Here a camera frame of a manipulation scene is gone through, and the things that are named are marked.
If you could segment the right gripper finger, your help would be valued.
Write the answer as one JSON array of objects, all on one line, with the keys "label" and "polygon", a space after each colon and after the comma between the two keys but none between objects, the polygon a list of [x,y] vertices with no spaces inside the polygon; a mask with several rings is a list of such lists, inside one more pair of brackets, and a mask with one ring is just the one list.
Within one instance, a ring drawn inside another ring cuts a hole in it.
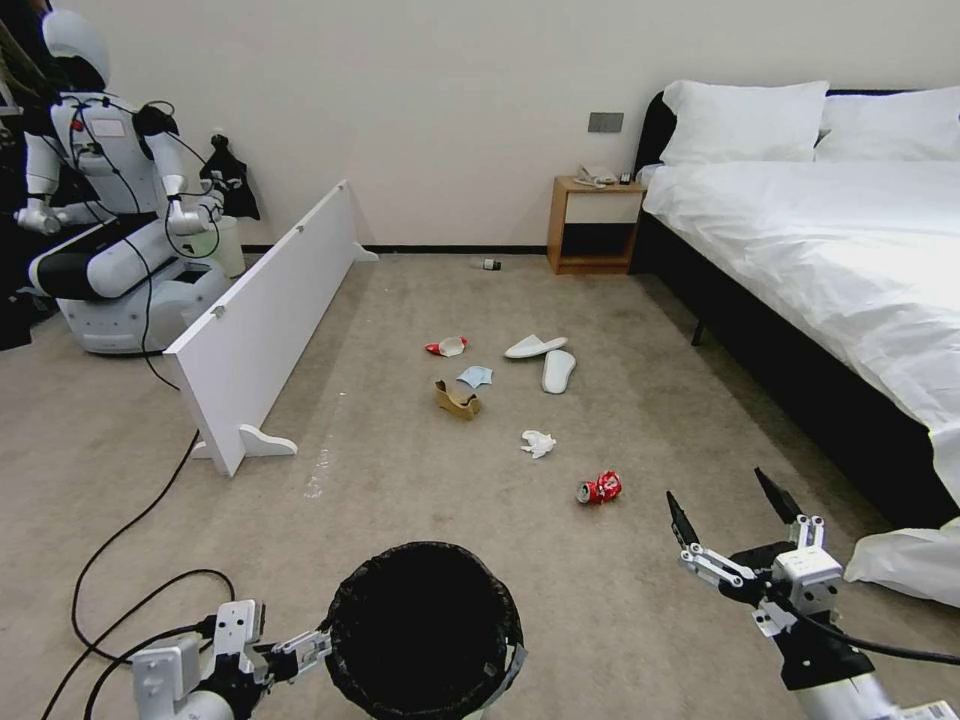
[{"label": "right gripper finger", "polygon": [[670,528],[680,547],[678,562],[694,576],[720,588],[746,589],[757,580],[753,570],[703,546],[685,511],[671,491],[665,493],[670,513]]},{"label": "right gripper finger", "polygon": [[792,547],[823,548],[825,522],[822,517],[804,512],[793,496],[774,482],[760,467],[753,470],[767,501],[789,530]]}]

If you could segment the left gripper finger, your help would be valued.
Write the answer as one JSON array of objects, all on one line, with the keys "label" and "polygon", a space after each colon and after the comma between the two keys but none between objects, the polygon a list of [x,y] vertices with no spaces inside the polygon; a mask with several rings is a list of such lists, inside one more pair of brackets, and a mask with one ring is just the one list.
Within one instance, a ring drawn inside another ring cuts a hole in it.
[{"label": "left gripper finger", "polygon": [[281,654],[280,676],[304,676],[322,666],[330,652],[330,647],[301,647],[284,651]]},{"label": "left gripper finger", "polygon": [[327,657],[332,652],[330,634],[320,629],[303,632],[287,641],[275,644],[272,654],[294,657]]}]

